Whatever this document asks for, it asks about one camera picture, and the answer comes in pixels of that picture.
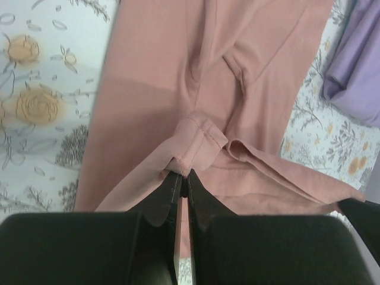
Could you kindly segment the pink t shirt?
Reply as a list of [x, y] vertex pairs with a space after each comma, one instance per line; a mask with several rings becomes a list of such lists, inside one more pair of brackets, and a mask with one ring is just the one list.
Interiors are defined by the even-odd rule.
[[122, 1], [76, 211], [126, 211], [196, 171], [237, 214], [327, 214], [361, 192], [278, 156], [331, 1]]

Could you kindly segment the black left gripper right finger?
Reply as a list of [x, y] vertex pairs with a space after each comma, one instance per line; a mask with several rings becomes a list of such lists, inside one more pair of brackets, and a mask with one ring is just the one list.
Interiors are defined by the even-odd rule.
[[372, 284], [348, 228], [331, 216], [239, 216], [186, 180], [194, 284]]

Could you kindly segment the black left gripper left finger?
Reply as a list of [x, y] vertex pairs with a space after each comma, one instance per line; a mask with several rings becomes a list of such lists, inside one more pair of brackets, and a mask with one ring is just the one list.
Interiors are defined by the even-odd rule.
[[181, 175], [126, 212], [14, 214], [1, 224], [2, 284], [177, 284]]

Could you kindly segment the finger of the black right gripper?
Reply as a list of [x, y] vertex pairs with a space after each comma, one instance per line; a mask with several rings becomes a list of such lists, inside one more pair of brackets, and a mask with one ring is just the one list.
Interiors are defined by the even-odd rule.
[[379, 258], [379, 204], [370, 201], [360, 202], [356, 199], [344, 199], [338, 202], [338, 207], [356, 229], [372, 256]]

